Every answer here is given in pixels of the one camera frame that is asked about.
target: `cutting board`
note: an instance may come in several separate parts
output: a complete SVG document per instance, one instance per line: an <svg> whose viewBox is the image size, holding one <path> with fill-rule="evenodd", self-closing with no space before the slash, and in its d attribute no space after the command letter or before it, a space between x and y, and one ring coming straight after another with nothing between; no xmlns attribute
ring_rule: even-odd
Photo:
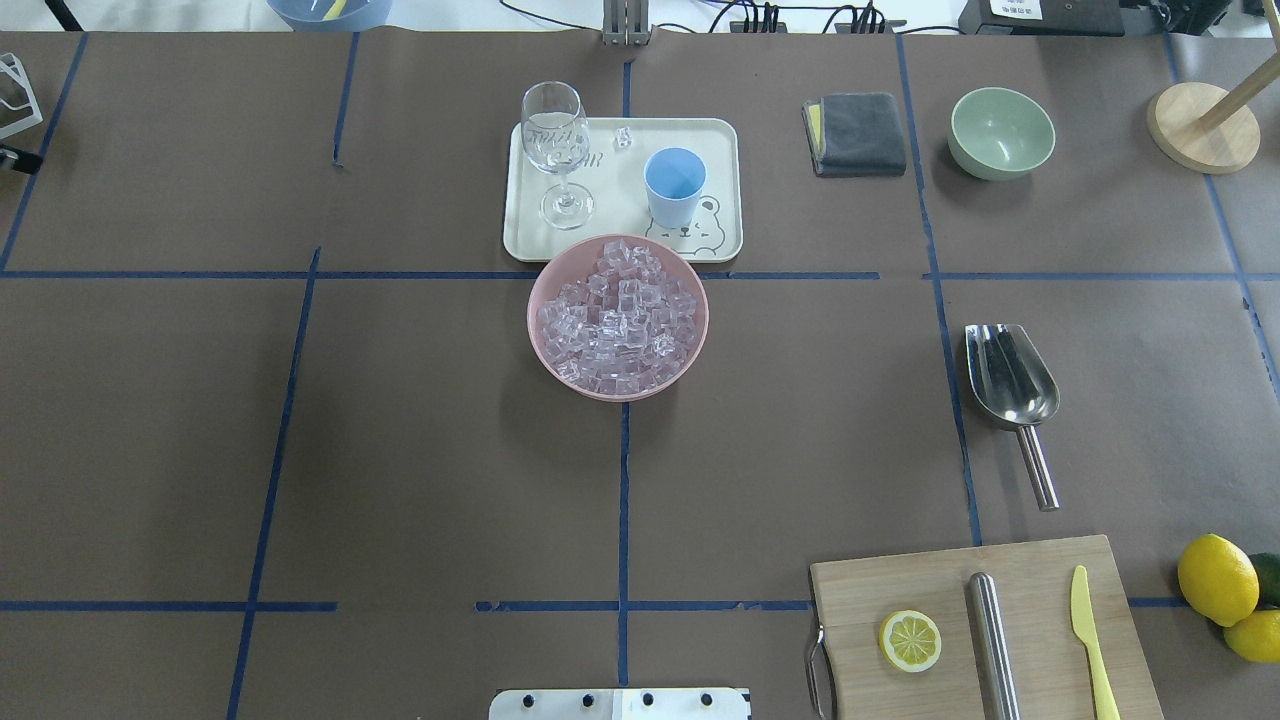
<svg viewBox="0 0 1280 720"><path fill-rule="evenodd" d="M1092 720L1088 657L1071 632L1071 573L1076 565L1089 571L1098 639L1120 716L1162 720L1106 536L810 566L838 717L986 717L965 603L969 577L986 571L996 580L1021 716ZM895 610L919 610L937 623L942 634L937 665L924 673L904 673L884 660L879 628Z"/></svg>

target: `blue cup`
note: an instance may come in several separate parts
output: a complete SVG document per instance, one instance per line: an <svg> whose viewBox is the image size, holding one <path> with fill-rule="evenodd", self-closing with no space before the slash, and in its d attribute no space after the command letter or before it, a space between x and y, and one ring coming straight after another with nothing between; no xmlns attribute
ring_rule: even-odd
<svg viewBox="0 0 1280 720"><path fill-rule="evenodd" d="M334 0L266 0L266 4L297 31L361 32L384 24L392 12L392 0L347 0L342 13L326 20L324 15Z"/></svg>
<svg viewBox="0 0 1280 720"><path fill-rule="evenodd" d="M664 147L644 164L649 214L664 228L687 227L707 184L707 165L692 150Z"/></svg>

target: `lime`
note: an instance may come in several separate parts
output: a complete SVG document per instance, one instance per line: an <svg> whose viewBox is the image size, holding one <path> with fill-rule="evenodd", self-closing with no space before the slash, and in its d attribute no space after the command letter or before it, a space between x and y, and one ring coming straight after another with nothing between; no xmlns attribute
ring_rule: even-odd
<svg viewBox="0 0 1280 720"><path fill-rule="evenodd" d="M1249 662L1280 662L1280 610L1258 610L1222 630L1222 637Z"/></svg>
<svg viewBox="0 0 1280 720"><path fill-rule="evenodd" d="M1204 534L1178 561L1178 585L1196 612L1230 628L1258 606L1258 574L1244 551Z"/></svg>
<svg viewBox="0 0 1280 720"><path fill-rule="evenodd" d="M1258 574L1258 600L1280 606L1280 553L1258 552L1249 556Z"/></svg>
<svg viewBox="0 0 1280 720"><path fill-rule="evenodd" d="M881 651L899 670L923 673L942 653L942 633L915 610L899 610L881 625Z"/></svg>

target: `white sticker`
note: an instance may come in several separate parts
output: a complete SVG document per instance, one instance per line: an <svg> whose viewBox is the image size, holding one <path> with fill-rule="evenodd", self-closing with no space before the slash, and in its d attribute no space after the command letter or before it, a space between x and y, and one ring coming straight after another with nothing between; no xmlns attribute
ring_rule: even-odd
<svg viewBox="0 0 1280 720"><path fill-rule="evenodd" d="M996 15L1018 18L1020 20L1044 19L1044 14L1039 9L1039 0L991 0L991 12Z"/></svg>

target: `green bowl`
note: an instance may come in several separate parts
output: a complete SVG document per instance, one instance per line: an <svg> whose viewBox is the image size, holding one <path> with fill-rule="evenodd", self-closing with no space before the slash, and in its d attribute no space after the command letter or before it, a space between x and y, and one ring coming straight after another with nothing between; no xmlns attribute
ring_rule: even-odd
<svg viewBox="0 0 1280 720"><path fill-rule="evenodd" d="M977 178L1020 178L1048 160L1055 142L1048 113L1007 87L979 87L951 110L951 156Z"/></svg>

